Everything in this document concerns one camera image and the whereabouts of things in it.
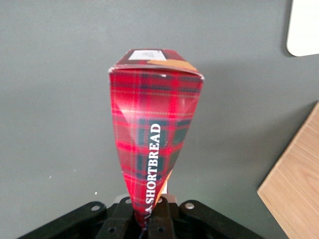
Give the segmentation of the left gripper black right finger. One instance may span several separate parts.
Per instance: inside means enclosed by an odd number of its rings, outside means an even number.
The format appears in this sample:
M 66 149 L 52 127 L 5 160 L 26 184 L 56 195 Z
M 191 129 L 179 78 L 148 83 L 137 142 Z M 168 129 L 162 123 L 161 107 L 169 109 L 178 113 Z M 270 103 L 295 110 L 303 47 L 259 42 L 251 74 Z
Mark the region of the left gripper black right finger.
M 149 238 L 177 239 L 175 219 L 178 219 L 176 197 L 161 197 L 149 219 Z

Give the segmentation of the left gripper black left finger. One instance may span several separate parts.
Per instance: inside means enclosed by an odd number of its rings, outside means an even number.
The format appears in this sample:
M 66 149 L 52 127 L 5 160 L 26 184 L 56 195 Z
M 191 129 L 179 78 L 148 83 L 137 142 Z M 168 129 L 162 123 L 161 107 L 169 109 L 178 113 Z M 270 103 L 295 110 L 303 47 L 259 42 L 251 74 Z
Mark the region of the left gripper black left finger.
M 134 217 L 134 211 L 129 197 L 124 197 L 112 206 L 113 212 L 107 215 L 101 226 L 97 239 L 138 239 L 140 227 Z

